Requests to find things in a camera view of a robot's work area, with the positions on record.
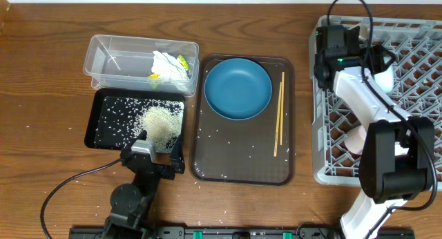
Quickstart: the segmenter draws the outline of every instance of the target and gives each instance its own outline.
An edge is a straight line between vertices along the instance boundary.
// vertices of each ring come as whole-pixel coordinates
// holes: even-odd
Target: green clip
[[[292,239],[292,238],[293,238],[293,235],[290,232],[282,233],[282,239]]]
[[[194,231],[193,239],[202,239],[202,231]]]

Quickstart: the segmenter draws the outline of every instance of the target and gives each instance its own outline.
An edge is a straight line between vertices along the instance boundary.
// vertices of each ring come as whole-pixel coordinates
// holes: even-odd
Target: clear plastic container
[[[148,78],[155,50],[174,57],[182,55],[189,65],[189,80]],[[195,94],[198,69],[198,45],[194,42],[113,35],[92,37],[83,67],[96,90],[113,87],[181,93],[186,97]]]

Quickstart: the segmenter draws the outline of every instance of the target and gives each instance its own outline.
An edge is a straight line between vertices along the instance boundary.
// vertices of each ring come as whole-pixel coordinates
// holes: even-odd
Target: round blue plate
[[[218,115],[231,120],[252,118],[267,107],[271,81],[259,64],[248,59],[228,59],[210,71],[204,84],[207,103]]]

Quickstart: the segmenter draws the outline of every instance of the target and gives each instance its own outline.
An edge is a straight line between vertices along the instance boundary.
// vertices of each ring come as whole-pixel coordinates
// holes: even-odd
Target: robotic arm
[[[340,219],[340,229],[331,238],[375,238],[388,207],[403,206],[420,192],[430,189],[430,166],[423,149],[401,124],[401,120],[375,96],[366,81],[402,117],[410,121],[429,148],[434,148],[434,127],[428,118],[414,118],[398,107],[386,94],[392,87],[395,55],[382,46],[371,48],[372,56],[363,61],[366,48],[360,48],[359,27],[319,27],[316,31],[314,74],[320,88],[342,98],[361,121],[347,135],[346,147],[360,153],[359,180],[362,190],[351,209]],[[407,148],[396,156],[395,145]]]

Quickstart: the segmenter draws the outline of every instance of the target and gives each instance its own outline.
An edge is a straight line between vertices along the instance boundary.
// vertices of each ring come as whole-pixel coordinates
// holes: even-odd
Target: pair of chopsticks
[[[276,154],[278,153],[278,134],[280,135],[280,145],[282,145],[282,125],[284,124],[284,75],[284,72],[282,72],[282,81],[279,83],[278,116],[276,118],[275,149],[273,150],[274,157],[276,157]]]

